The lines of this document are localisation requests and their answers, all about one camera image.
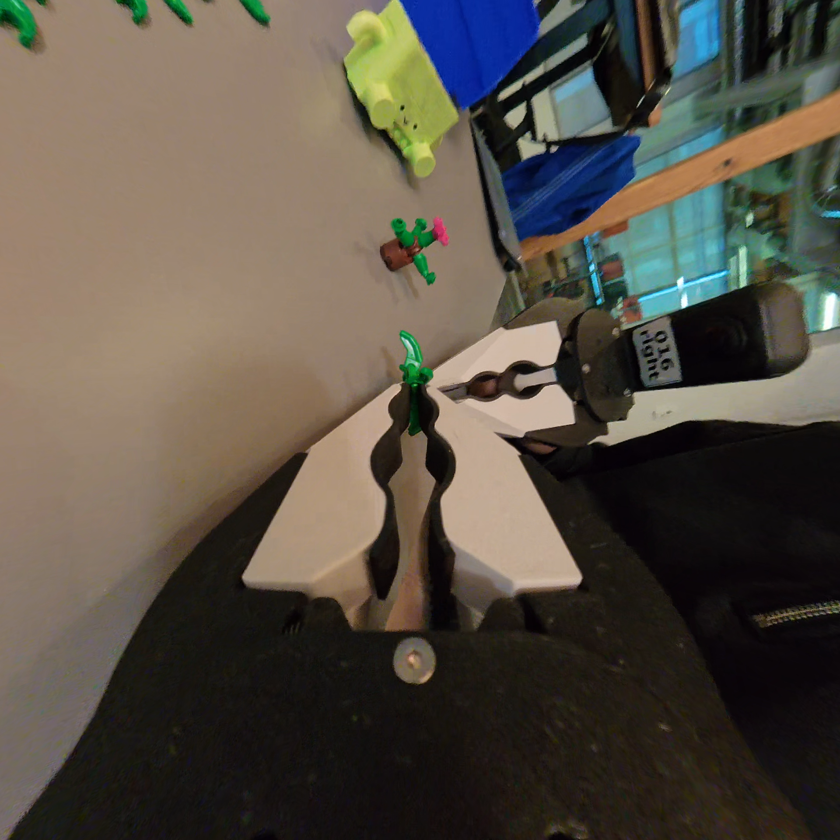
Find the blue plastic bin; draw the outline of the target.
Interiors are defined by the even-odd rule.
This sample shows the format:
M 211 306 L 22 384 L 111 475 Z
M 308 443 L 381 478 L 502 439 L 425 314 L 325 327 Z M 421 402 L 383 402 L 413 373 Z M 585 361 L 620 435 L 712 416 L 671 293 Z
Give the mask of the blue plastic bin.
M 539 37 L 533 1 L 402 1 L 457 109 L 490 95 Z

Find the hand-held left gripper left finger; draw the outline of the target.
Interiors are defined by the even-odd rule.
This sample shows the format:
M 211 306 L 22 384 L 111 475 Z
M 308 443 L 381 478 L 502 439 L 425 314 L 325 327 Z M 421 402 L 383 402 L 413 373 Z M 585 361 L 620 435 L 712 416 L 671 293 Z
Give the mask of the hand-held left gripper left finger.
M 242 575 L 246 587 L 333 599 L 353 628 L 364 625 L 400 558 L 389 483 L 411 393 L 390 386 L 310 447 Z

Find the group of green leaf pieces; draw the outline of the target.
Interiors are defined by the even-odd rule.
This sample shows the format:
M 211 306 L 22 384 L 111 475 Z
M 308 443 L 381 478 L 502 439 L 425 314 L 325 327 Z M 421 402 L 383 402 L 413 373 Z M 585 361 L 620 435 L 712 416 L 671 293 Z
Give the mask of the group of green leaf pieces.
M 265 5 L 260 1 L 240 1 L 246 11 L 259 26 L 270 26 L 270 15 Z M 127 10 L 132 22 L 139 27 L 147 26 L 150 19 L 149 2 L 147 1 L 116 1 L 115 4 Z M 194 26 L 194 16 L 183 1 L 163 1 L 170 12 L 186 27 Z M 15 33 L 18 43 L 33 49 L 39 40 L 39 27 L 35 14 L 26 1 L 1 2 L 1 26 Z

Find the black-legged desk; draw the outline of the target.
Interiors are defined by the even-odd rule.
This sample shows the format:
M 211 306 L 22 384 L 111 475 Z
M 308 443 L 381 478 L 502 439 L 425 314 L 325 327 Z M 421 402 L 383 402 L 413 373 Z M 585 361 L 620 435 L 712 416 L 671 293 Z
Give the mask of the black-legged desk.
M 474 129 L 500 172 L 522 161 L 523 140 L 552 152 L 653 127 L 673 79 L 679 31 L 678 2 L 591 1 L 539 35 L 493 92 L 470 108 Z M 612 127 L 590 135 L 539 135 L 537 96 L 585 67 L 593 70 Z

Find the small potted toy flower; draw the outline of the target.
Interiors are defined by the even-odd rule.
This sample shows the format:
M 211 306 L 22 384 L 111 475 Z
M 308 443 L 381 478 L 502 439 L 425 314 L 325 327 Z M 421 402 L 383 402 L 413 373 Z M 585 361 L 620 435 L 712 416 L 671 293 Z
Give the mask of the small potted toy flower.
M 448 231 L 443 218 L 435 217 L 431 224 L 419 217 L 409 228 L 405 219 L 395 217 L 391 221 L 393 238 L 380 247 L 383 264 L 391 272 L 414 265 L 428 286 L 436 281 L 436 274 L 429 268 L 425 251 L 437 243 L 448 245 Z

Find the lime green toy flower pot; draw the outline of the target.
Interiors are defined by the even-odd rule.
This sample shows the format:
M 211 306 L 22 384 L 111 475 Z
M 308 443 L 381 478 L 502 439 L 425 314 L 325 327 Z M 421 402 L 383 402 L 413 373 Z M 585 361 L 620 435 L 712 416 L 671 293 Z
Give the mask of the lime green toy flower pot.
M 354 96 L 415 176 L 428 177 L 459 113 L 404 6 L 392 1 L 378 14 L 360 10 L 346 28 L 353 47 L 343 65 Z

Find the person's black jacket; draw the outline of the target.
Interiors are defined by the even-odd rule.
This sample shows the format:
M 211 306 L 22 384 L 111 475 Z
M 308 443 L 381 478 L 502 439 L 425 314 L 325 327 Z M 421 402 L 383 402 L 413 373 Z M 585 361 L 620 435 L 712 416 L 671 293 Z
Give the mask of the person's black jacket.
M 838 838 L 838 422 L 685 422 L 540 461 L 583 481 L 812 836 Z

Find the wooden beam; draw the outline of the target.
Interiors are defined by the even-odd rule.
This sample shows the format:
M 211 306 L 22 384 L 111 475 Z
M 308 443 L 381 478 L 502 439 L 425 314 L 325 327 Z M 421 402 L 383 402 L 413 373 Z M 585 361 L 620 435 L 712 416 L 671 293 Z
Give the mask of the wooden beam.
M 629 183 L 583 222 L 560 234 L 526 238 L 521 257 L 552 250 L 757 169 L 839 133 L 839 90 L 726 140 L 640 181 Z

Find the blue bag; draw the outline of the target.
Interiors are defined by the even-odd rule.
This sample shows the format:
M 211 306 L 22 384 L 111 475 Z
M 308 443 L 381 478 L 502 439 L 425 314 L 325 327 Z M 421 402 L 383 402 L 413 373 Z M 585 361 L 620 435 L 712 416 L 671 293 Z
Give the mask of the blue bag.
M 559 235 L 587 220 L 634 179 L 641 143 L 634 133 L 564 141 L 505 171 L 518 239 Z

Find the green spiky plant stem piece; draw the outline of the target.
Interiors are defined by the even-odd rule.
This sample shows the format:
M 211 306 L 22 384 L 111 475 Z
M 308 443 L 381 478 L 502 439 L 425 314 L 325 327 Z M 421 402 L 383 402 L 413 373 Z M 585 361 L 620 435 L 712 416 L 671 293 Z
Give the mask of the green spiky plant stem piece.
M 410 436 L 414 437 L 422 432 L 420 389 L 432 381 L 434 373 L 426 367 L 421 345 L 412 333 L 401 330 L 399 339 L 406 354 L 404 362 L 399 365 L 399 370 L 402 372 L 402 382 L 407 384 L 411 390 L 407 431 Z

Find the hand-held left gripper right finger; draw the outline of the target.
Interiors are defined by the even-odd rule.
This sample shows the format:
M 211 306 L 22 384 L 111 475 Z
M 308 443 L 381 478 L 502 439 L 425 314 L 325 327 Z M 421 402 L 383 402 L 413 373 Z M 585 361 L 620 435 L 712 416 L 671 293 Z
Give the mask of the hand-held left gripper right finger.
M 423 387 L 430 624 L 473 624 L 500 599 L 577 590 L 584 576 L 519 452 Z

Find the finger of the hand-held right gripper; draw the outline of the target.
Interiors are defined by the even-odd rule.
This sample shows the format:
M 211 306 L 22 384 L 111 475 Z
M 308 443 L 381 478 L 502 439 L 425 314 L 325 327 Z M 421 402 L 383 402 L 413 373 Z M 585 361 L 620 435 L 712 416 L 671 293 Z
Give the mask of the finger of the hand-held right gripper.
M 545 385 L 528 397 L 500 394 L 490 400 L 468 395 L 465 384 L 451 387 L 451 400 L 461 405 L 464 414 L 503 437 L 523 438 L 575 424 L 574 403 L 557 384 Z
M 462 385 L 482 373 L 500 374 L 518 363 L 547 367 L 557 360 L 561 343 L 561 330 L 555 320 L 515 329 L 498 328 L 441 363 L 437 367 L 437 388 Z

